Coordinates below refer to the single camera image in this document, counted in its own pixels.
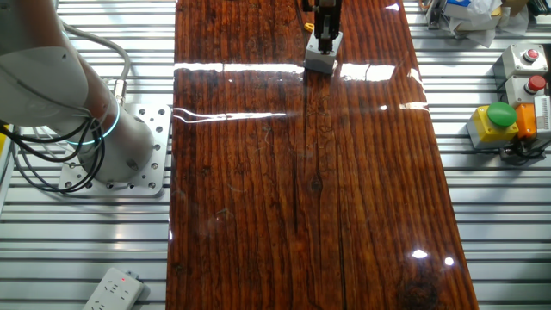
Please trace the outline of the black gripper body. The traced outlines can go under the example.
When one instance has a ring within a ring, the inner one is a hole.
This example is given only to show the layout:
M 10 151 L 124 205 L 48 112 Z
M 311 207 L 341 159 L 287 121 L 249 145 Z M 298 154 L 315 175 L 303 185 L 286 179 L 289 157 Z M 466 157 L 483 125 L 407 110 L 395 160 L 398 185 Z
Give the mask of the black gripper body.
M 314 0 L 314 12 L 339 11 L 342 7 L 342 0 Z

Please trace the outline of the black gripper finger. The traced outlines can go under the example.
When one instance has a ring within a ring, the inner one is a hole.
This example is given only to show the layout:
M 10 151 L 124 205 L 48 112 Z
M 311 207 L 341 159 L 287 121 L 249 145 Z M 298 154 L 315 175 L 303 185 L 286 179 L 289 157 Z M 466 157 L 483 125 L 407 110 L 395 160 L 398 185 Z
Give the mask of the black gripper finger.
M 325 16 L 325 53 L 332 51 L 333 41 L 339 35 L 340 12 L 332 11 Z
M 314 13 L 314 36 L 318 40 L 318 49 L 321 53 L 325 52 L 325 43 L 323 39 L 325 16 L 320 12 Z

